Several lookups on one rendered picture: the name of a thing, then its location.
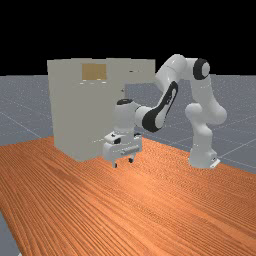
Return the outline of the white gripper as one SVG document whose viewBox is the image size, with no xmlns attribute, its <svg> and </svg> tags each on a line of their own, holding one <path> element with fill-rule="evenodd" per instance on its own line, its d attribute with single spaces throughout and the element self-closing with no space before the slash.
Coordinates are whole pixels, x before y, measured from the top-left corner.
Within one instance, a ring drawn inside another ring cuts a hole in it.
<svg viewBox="0 0 256 256">
<path fill-rule="evenodd" d="M 137 152 L 142 151 L 142 135 L 140 133 L 111 132 L 104 137 L 103 157 L 112 162 L 112 167 L 117 168 L 116 160 L 128 156 L 130 163 L 134 162 Z"/>
</svg>

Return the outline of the pale grey cabinet drawer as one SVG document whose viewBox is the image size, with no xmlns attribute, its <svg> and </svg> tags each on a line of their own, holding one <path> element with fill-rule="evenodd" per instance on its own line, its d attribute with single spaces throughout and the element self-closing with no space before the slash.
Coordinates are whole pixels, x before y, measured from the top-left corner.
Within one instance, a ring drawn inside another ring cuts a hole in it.
<svg viewBox="0 0 256 256">
<path fill-rule="evenodd" d="M 121 84 L 153 83 L 155 61 L 131 58 L 108 59 L 107 77 Z"/>
</svg>

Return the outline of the pale grey cabinet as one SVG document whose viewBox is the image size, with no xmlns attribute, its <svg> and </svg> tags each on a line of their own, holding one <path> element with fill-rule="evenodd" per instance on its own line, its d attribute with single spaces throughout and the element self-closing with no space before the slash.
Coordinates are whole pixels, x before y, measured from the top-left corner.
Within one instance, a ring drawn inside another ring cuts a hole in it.
<svg viewBox="0 0 256 256">
<path fill-rule="evenodd" d="M 47 62 L 54 146 L 77 161 L 102 155 L 113 130 L 113 110 L 124 97 L 117 59 Z"/>
</svg>

